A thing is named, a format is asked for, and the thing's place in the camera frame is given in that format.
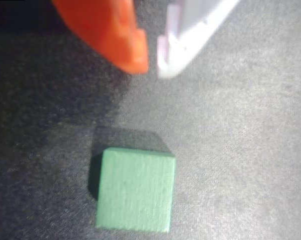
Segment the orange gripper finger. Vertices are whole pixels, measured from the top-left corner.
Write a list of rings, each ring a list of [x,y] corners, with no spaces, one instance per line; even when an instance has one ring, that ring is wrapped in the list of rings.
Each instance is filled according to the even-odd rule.
[[[129,74],[149,69],[146,32],[132,0],[54,0],[66,26],[110,63]]]

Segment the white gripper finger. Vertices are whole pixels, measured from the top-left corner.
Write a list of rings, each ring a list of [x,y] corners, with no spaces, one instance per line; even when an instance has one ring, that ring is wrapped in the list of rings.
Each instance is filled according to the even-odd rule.
[[[157,76],[179,75],[227,19],[239,0],[176,0],[167,6],[165,33],[157,37]]]

